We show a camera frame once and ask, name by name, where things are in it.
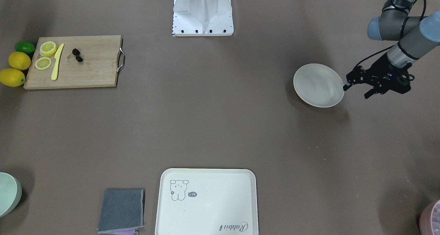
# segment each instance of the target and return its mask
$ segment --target cutting board handle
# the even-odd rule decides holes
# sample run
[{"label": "cutting board handle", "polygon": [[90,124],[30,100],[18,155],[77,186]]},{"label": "cutting board handle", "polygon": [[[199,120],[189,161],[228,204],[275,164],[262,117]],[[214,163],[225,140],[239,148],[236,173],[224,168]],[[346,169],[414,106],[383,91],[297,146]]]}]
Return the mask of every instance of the cutting board handle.
[{"label": "cutting board handle", "polygon": [[119,50],[122,53],[123,58],[122,58],[122,64],[116,69],[116,72],[120,72],[124,68],[124,65],[125,65],[125,53],[122,50],[122,48],[119,48]]}]

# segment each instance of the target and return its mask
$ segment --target folded napkin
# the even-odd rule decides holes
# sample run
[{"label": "folded napkin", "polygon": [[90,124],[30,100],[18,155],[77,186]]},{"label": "folded napkin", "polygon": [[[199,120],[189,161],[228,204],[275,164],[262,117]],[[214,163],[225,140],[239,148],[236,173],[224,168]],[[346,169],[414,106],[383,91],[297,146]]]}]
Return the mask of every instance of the folded napkin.
[{"label": "folded napkin", "polygon": [[133,235],[143,227],[143,189],[107,189],[102,201],[98,233]]}]

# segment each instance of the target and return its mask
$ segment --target white tray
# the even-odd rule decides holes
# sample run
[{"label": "white tray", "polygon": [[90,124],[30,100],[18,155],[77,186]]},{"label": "white tray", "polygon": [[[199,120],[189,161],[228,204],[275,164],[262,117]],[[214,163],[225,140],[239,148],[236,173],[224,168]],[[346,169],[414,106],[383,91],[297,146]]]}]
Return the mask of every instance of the white tray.
[{"label": "white tray", "polygon": [[257,235],[255,175],[244,169],[168,169],[156,235]]}]

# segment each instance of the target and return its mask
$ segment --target yellow knife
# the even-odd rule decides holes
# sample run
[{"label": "yellow knife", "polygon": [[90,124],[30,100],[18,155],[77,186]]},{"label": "yellow knife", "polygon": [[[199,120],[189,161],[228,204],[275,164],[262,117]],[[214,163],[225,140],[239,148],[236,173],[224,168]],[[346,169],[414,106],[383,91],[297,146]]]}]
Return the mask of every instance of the yellow knife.
[{"label": "yellow knife", "polygon": [[64,47],[64,43],[62,43],[58,49],[56,50],[55,53],[55,66],[54,69],[52,71],[52,76],[51,76],[51,80],[55,81],[58,78],[58,67],[59,67],[59,59],[61,56],[61,52],[63,51],[63,47]]}]

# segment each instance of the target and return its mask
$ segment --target lime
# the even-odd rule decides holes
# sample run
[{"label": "lime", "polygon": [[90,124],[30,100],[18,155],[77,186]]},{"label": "lime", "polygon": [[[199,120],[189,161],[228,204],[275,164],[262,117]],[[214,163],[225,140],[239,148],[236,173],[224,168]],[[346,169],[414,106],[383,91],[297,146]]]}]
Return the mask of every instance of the lime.
[{"label": "lime", "polygon": [[13,68],[6,68],[0,71],[0,82],[9,87],[18,87],[26,81],[25,75]]},{"label": "lime", "polygon": [[23,52],[13,52],[8,58],[9,65],[18,70],[26,70],[30,66],[30,58]]},{"label": "lime", "polygon": [[55,42],[44,42],[40,46],[40,54],[44,57],[50,57],[56,52]]},{"label": "lime", "polygon": [[47,57],[39,58],[35,62],[35,68],[38,70],[46,70],[52,65],[52,60]]},{"label": "lime", "polygon": [[31,54],[31,53],[35,52],[35,46],[30,42],[17,42],[15,44],[15,50],[17,52]]}]

